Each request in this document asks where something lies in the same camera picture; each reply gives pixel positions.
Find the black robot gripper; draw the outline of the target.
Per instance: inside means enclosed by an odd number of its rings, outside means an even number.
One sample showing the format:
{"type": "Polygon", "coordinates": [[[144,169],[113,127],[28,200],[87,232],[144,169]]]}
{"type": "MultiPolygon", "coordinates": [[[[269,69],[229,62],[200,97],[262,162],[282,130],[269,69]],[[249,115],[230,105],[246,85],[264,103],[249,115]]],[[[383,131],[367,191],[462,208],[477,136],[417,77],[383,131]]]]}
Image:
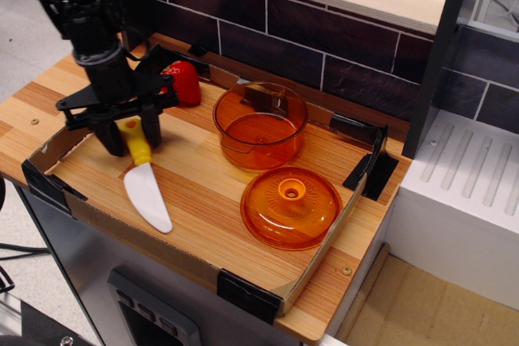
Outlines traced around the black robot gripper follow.
{"type": "Polygon", "coordinates": [[[77,62],[84,67],[90,84],[57,103],[57,109],[65,114],[66,125],[72,130],[93,129],[111,155],[123,156],[125,146],[115,121],[140,115],[147,140],[152,148],[159,147],[159,115],[179,104],[174,78],[131,69],[121,50],[103,59],[79,58],[77,62]]]}

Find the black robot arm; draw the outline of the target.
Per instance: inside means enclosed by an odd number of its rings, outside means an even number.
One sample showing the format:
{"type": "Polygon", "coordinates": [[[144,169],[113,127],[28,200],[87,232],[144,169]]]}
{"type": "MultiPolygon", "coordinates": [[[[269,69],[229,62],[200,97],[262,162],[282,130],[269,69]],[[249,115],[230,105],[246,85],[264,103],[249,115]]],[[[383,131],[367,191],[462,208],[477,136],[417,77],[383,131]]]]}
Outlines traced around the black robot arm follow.
{"type": "Polygon", "coordinates": [[[132,54],[118,34],[125,24],[121,0],[38,0],[90,84],[57,103],[70,130],[87,128],[114,156],[124,153],[116,122],[137,116],[152,147],[161,144],[159,116],[178,104],[170,75],[150,75],[131,69],[132,54]]]}

